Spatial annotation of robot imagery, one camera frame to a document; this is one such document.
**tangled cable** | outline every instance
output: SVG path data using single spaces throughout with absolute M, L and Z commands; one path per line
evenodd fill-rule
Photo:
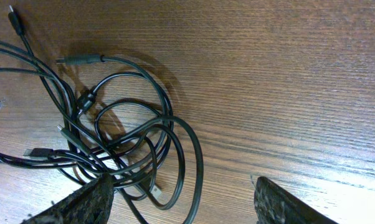
M 64 168 L 77 167 L 79 171 L 89 180 L 92 180 L 103 173 L 109 173 L 113 176 L 114 190 L 122 194 L 138 221 L 140 223 L 147 223 L 136 209 L 132 201 L 143 200 L 148 197 L 157 208 L 167 210 L 176 203 L 182 191 L 185 176 L 184 153 L 178 137 L 173 132 L 174 123 L 178 123 L 188 133 L 196 155 L 196 184 L 194 188 L 192 205 L 184 221 L 184 223 L 192 223 L 199 207 L 204 175 L 201 147 L 193 129 L 182 119 L 173 116 L 171 103 L 165 91 L 145 70 L 131 61 L 118 57 L 106 57 L 104 55 L 79 55 L 74 57 L 66 57 L 58 60 L 57 62 L 65 63 L 66 65 L 118 62 L 134 68 L 136 72 L 121 72 L 109 75 L 91 90 L 83 93 L 80 98 L 75 99 L 71 87 L 64 80 L 60 79 L 50 67 L 34 56 L 34 53 L 24 35 L 21 20 L 16 12 L 12 10 L 12 8 L 11 12 L 9 13 L 9 20 L 11 21 L 16 33 L 21 37 L 21 40 L 23 41 L 27 50 L 23 50 L 14 45 L 0 41 L 0 54 L 16 58 L 30 65 L 35 70 L 22 68 L 0 68 L 0 72 L 27 73 L 40 77 L 42 84 L 47 90 L 50 98 L 55 103 L 57 109 L 62 113 L 64 128 L 59 126 L 59 129 L 61 135 L 63 135 L 63 137 L 67 140 L 69 150 L 27 150 L 24 155 L 34 159 L 22 159 L 0 153 L 0 163 L 26 169 L 58 169 L 70 180 L 81 185 L 85 184 L 85 182 L 81 179 L 73 177 L 64 171 Z M 91 106 L 94 105 L 96 95 L 101 86 L 116 77 L 137 77 L 150 82 L 160 99 L 161 111 L 154 109 L 142 101 L 120 100 L 114 102 L 104 107 L 104 109 L 97 114 L 94 124 L 96 136 L 94 136 L 80 124 L 79 117 L 82 113 L 87 112 Z M 52 88 L 55 90 L 58 98 L 56 98 L 50 85 L 52 85 Z M 116 139 L 107 140 L 103 137 L 103 133 L 99 128 L 100 119 L 106 113 L 106 111 L 120 105 L 140 106 L 152 112 L 155 115 L 155 118 Z M 160 137 L 155 144 L 149 137 L 147 137 L 147 135 L 153 131 L 161 131 Z M 97 144 L 97 147 L 89 148 L 81 140 L 81 135 L 84 135 L 86 138 L 92 140 L 95 144 Z M 136 143 L 134 143 L 129 150 L 121 153 L 115 152 L 114 149 L 116 147 L 132 141 L 136 141 Z M 144 142 L 149 146 L 150 153 L 134 164 L 125 164 L 121 158 L 138 150 Z M 163 164 L 171 147 L 171 143 L 175 146 L 178 155 L 178 179 L 174 193 L 169 202 L 166 204 L 161 204 L 152 195 L 151 190 L 153 189 L 156 181 L 157 170 Z M 117 169 L 111 169 L 106 166 L 103 162 L 106 160 L 112 160 L 116 164 Z M 150 180 L 149 187 L 142 184 L 146 180 Z M 132 196 L 126 193 L 125 188 L 132 186 L 136 187 L 136 189 L 141 192 L 140 196 Z

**brown wood surface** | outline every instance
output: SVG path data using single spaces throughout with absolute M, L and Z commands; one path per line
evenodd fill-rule
M 204 153 L 196 223 L 255 223 L 251 175 L 271 178 L 337 222 L 375 223 L 375 1 L 0 1 L 0 40 L 22 46 L 9 4 L 38 57 L 75 91 L 125 68 L 56 66 L 55 58 L 125 57 L 167 89 Z M 3 56 L 0 66 L 27 68 Z M 123 97 L 159 103 L 134 78 L 112 81 L 100 96 L 97 108 Z M 0 100 L 0 152 L 67 148 L 60 113 L 37 77 L 1 73 Z M 83 117 L 87 126 L 92 116 Z M 117 134 L 150 117 L 117 108 L 103 127 Z M 190 207 L 194 153 L 176 132 L 186 151 L 183 193 L 168 211 L 136 203 L 151 223 L 180 223 Z M 173 152 L 159 171 L 163 200 L 176 174 Z M 19 223 L 77 188 L 56 170 L 0 165 L 0 223 Z M 136 223 L 120 195 L 109 223 Z

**wooden surface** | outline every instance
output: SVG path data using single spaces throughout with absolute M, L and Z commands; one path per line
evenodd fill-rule
M 337 222 L 375 223 L 375 1 L 0 1 L 0 40 L 21 46 L 8 4 L 36 54 L 77 92 L 124 68 L 58 67 L 55 58 L 126 57 L 166 87 L 204 153 L 196 223 L 255 223 L 251 175 L 271 178 Z M 2 56 L 0 66 L 26 67 Z M 100 96 L 97 108 L 122 97 L 159 102 L 133 78 L 112 81 Z M 60 113 L 37 77 L 0 74 L 0 100 L 0 152 L 67 147 Z M 118 108 L 103 127 L 117 134 L 150 117 Z M 151 223 L 180 223 L 190 207 L 194 154 L 176 132 L 186 151 L 183 194 L 166 212 L 137 203 Z M 176 174 L 173 153 L 159 171 L 164 198 Z M 19 223 L 75 189 L 56 170 L 0 165 L 0 223 Z M 136 223 L 120 195 L 109 223 Z

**cable bundle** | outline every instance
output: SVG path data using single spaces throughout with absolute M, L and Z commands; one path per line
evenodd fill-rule
M 66 65 L 118 62 L 134 68 L 136 72 L 121 72 L 109 75 L 91 90 L 83 93 L 80 98 L 75 99 L 71 87 L 64 80 L 60 79 L 44 62 L 34 56 L 34 53 L 24 35 L 21 20 L 16 12 L 13 11 L 12 7 L 11 12 L 9 13 L 9 20 L 11 21 L 16 34 L 21 37 L 27 50 L 0 41 L 0 54 L 16 58 L 30 65 L 34 69 L 0 68 L 0 72 L 27 73 L 40 77 L 49 96 L 64 118 L 64 128 L 59 126 L 59 129 L 61 135 L 63 135 L 68 142 L 69 150 L 28 149 L 24 155 L 33 159 L 21 159 L 0 153 L 0 163 L 26 169 L 58 169 L 70 180 L 81 185 L 85 184 L 85 182 L 71 176 L 64 171 L 64 168 L 77 167 L 79 171 L 90 180 L 101 174 L 109 173 L 113 176 L 114 191 L 122 194 L 139 222 L 146 223 L 145 219 L 136 209 L 132 201 L 143 200 L 148 197 L 157 208 L 167 210 L 176 203 L 182 191 L 185 175 L 184 153 L 178 137 L 173 132 L 174 123 L 178 123 L 191 138 L 196 155 L 196 184 L 192 205 L 184 221 L 184 223 L 192 223 L 199 207 L 204 174 L 201 147 L 192 128 L 182 119 L 173 116 L 171 103 L 165 91 L 145 70 L 131 61 L 118 57 L 106 57 L 104 55 L 78 55 L 63 58 L 57 62 L 65 63 Z M 91 106 L 94 105 L 98 90 L 101 86 L 116 77 L 136 77 L 150 82 L 160 99 L 161 111 L 158 111 L 141 101 L 120 100 L 114 102 L 106 106 L 97 114 L 94 124 L 96 135 L 94 136 L 80 124 L 79 116 L 88 111 Z M 152 112 L 156 117 L 138 126 L 134 130 L 125 133 L 117 139 L 111 141 L 106 140 L 99 128 L 100 119 L 106 111 L 120 105 L 138 105 Z M 160 137 L 156 143 L 153 143 L 150 138 L 147 137 L 147 135 L 153 131 L 161 131 Z M 89 148 L 81 141 L 81 135 L 91 139 L 97 144 L 97 147 Z M 136 141 L 136 143 L 134 143 L 133 147 L 129 150 L 121 153 L 115 152 L 114 148 L 132 141 Z M 123 156 L 138 150 L 144 143 L 150 148 L 150 153 L 147 156 L 134 164 L 127 165 L 122 161 L 121 158 Z M 175 146 L 178 155 L 179 173 L 171 199 L 168 203 L 161 204 L 151 194 L 151 191 L 156 181 L 157 170 L 166 159 L 171 144 Z M 111 169 L 106 166 L 103 162 L 106 160 L 112 160 L 116 164 L 117 169 Z M 149 186 L 145 186 L 143 182 L 148 180 L 150 181 L 150 184 Z M 141 192 L 140 196 L 132 196 L 125 192 L 125 188 L 132 186 L 136 187 Z

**cord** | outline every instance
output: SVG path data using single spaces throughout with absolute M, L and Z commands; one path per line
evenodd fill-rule
M 181 143 L 177 135 L 173 132 L 174 123 L 179 124 L 189 135 L 195 156 L 196 156 L 196 184 L 194 187 L 194 195 L 192 205 L 184 223 L 192 223 L 199 208 L 201 198 L 204 163 L 202 159 L 202 151 L 199 140 L 194 133 L 192 127 L 188 125 L 181 118 L 173 116 L 173 109 L 171 102 L 166 92 L 155 82 L 155 80 L 137 64 L 118 57 L 107 57 L 104 55 L 77 55 L 72 57 L 65 57 L 56 60 L 57 63 L 65 63 L 66 65 L 81 65 L 87 63 L 121 63 L 136 70 L 136 72 L 122 72 L 114 73 L 102 81 L 100 81 L 91 90 L 82 93 L 81 97 L 75 99 L 74 92 L 71 87 L 44 62 L 34 56 L 31 46 L 25 37 L 24 27 L 17 12 L 10 6 L 9 20 L 16 31 L 16 34 L 21 38 L 27 50 L 20 49 L 14 45 L 0 41 L 0 54 L 16 58 L 28 65 L 33 70 L 21 68 L 0 68 L 0 72 L 6 73 L 26 73 L 30 75 L 39 76 L 42 84 L 47 90 L 50 98 L 55 106 L 62 114 L 64 119 L 64 128 L 58 126 L 61 135 L 67 140 L 69 150 L 63 149 L 28 149 L 24 156 L 31 159 L 23 159 L 13 156 L 8 156 L 0 153 L 0 163 L 8 164 L 14 167 L 25 169 L 58 169 L 64 176 L 70 180 L 84 185 L 85 182 L 68 174 L 63 168 L 77 167 L 79 171 L 89 180 L 92 180 L 104 173 L 109 173 L 113 176 L 114 190 L 122 194 L 131 211 L 140 223 L 147 223 L 137 208 L 134 206 L 134 200 L 143 200 L 146 197 L 161 210 L 170 209 L 178 200 L 183 188 L 185 176 L 185 159 Z M 80 115 L 86 113 L 94 104 L 98 95 L 99 89 L 118 77 L 136 77 L 142 78 L 149 82 L 156 90 L 158 98 L 161 103 L 161 110 L 156 110 L 149 104 L 140 100 L 122 99 L 104 107 L 96 116 L 94 126 L 95 135 L 92 135 L 89 130 L 85 129 L 80 124 Z M 137 105 L 155 115 L 155 118 L 138 126 L 134 130 L 120 135 L 113 140 L 107 140 L 103 137 L 103 132 L 99 128 L 99 122 L 102 116 L 110 109 L 120 105 Z M 148 137 L 149 133 L 154 131 L 161 131 L 160 137 L 154 144 Z M 97 147 L 89 148 L 81 140 L 81 135 L 92 140 Z M 126 143 L 137 141 L 133 146 L 124 152 L 116 153 L 114 149 Z M 139 150 L 142 144 L 147 144 L 150 148 L 150 153 L 140 161 L 126 165 L 122 161 L 122 157 Z M 171 199 L 166 204 L 161 204 L 151 193 L 155 181 L 157 170 L 162 166 L 168 155 L 171 144 L 176 149 L 178 155 L 178 179 L 176 186 L 171 196 Z M 116 169 L 106 166 L 104 161 L 112 160 L 116 164 Z M 150 180 L 149 184 L 144 184 L 145 181 Z M 127 187 L 135 187 L 141 192 L 140 196 L 129 195 L 125 189 Z

